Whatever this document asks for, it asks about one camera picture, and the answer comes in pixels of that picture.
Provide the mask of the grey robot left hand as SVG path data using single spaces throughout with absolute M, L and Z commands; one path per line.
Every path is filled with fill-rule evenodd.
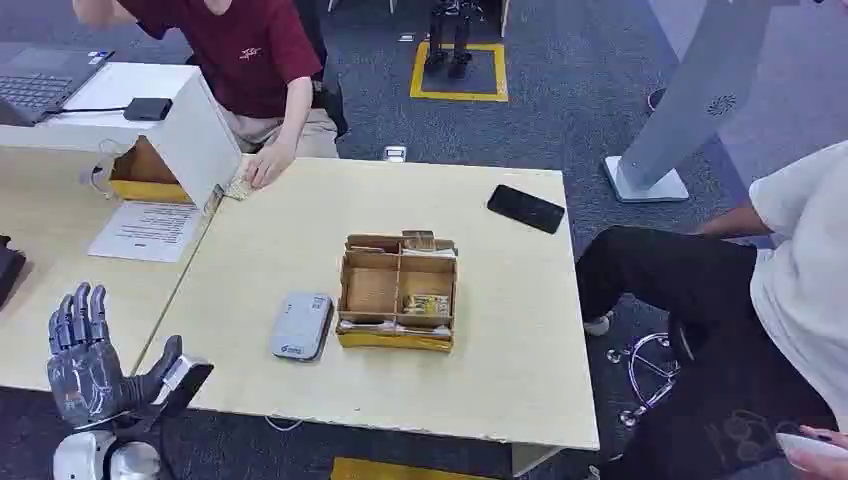
M 174 335 L 145 374 L 126 376 L 111 342 L 106 289 L 82 282 L 65 295 L 48 322 L 47 377 L 62 419 L 76 429 L 103 423 L 153 403 L 183 354 Z

